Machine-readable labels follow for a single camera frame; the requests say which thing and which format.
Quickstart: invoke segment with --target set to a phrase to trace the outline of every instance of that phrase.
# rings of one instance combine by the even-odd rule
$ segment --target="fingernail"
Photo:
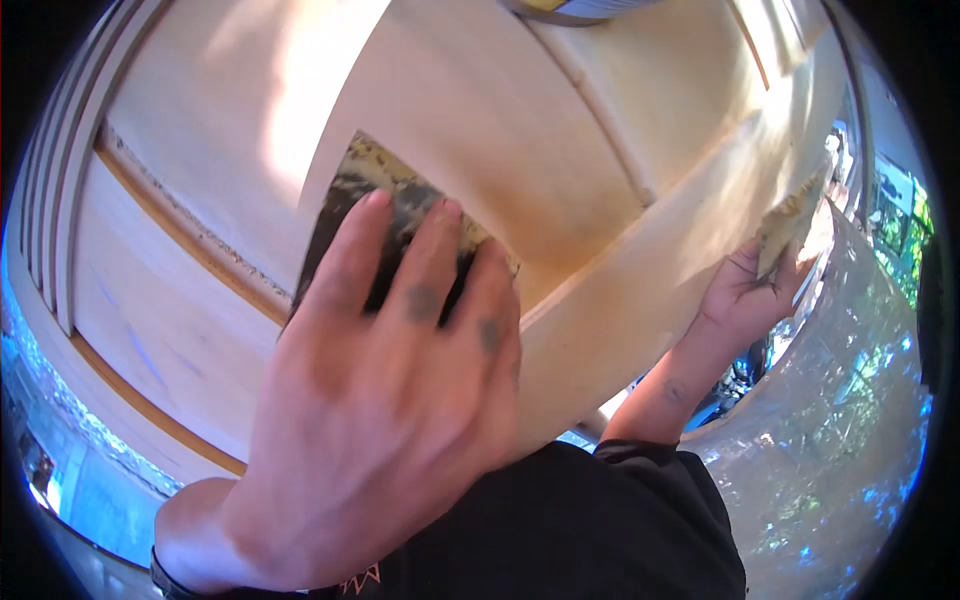
[[[441,206],[446,215],[452,219],[459,219],[461,215],[464,214],[463,209],[460,208],[460,205],[456,201],[450,200],[449,198],[444,198],[444,204]]]
[[[391,197],[390,192],[385,189],[376,189],[373,192],[367,194],[365,202],[370,206],[376,208],[383,208],[389,206],[393,198]]]

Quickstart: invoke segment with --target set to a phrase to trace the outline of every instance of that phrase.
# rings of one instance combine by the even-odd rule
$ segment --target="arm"
[[[793,313],[804,281],[791,243],[773,283],[756,281],[760,240],[750,240],[717,270],[689,330],[613,414],[603,440],[675,444],[694,409],[737,354]]]
[[[156,559],[177,583],[200,594],[214,594],[249,579],[220,518],[220,508],[235,481],[205,479],[180,490],[156,513]]]
[[[439,330],[461,212],[437,202],[366,315],[392,215],[379,190],[340,225],[268,364],[243,477],[194,483],[157,513],[157,561],[181,586],[336,585],[510,458],[520,311],[506,253],[477,249]]]

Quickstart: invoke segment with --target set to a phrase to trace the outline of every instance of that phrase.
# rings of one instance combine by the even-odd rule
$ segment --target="sanding sponge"
[[[303,259],[300,282],[297,293],[294,295],[290,318],[293,318],[300,306],[303,294],[310,286],[317,266],[324,257],[326,249],[330,247],[333,236],[343,223],[344,217],[365,194],[377,188],[390,190],[393,193],[394,218],[380,254],[380,265],[364,305],[364,311],[375,313],[383,305],[396,269],[400,266],[400,261],[414,234],[423,223],[423,218],[430,206],[444,198],[444,193],[437,190],[429,181],[418,175],[372,137],[358,131],[350,141],[333,182],[326,190],[326,198],[317,217],[306,257]],[[491,236],[483,227],[464,214],[457,250],[457,279],[446,297],[440,326],[444,326],[453,305],[463,292],[477,246],[488,237]],[[508,256],[508,265],[516,276],[519,263],[512,256]]]

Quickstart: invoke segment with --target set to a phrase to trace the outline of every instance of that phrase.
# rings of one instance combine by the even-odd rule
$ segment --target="left hand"
[[[698,320],[719,329],[719,339],[746,348],[794,312],[793,298],[812,260],[797,264],[800,243],[790,242],[772,282],[756,280],[760,237],[755,236],[720,265],[700,302]]]

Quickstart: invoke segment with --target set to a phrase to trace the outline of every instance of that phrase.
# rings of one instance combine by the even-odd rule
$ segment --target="wrist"
[[[191,484],[156,514],[156,560],[170,579],[193,593],[217,594],[246,585],[221,511],[235,483],[206,479]]]
[[[723,364],[726,368],[746,346],[720,323],[698,312],[683,338],[677,343],[684,354],[696,356],[704,365]]]

